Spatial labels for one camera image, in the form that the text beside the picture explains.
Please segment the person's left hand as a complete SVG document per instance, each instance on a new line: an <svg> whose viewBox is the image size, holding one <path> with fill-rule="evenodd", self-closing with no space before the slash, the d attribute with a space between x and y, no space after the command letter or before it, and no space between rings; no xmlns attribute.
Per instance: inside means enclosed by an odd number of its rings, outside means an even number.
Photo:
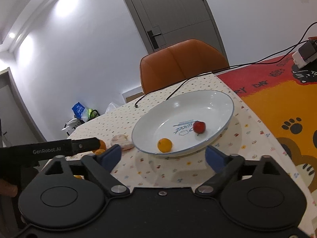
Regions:
<svg viewBox="0 0 317 238"><path fill-rule="evenodd" d="M18 187L16 185L12 185L3 179L0 179L0 195L13 198L17 193Z"/></svg>

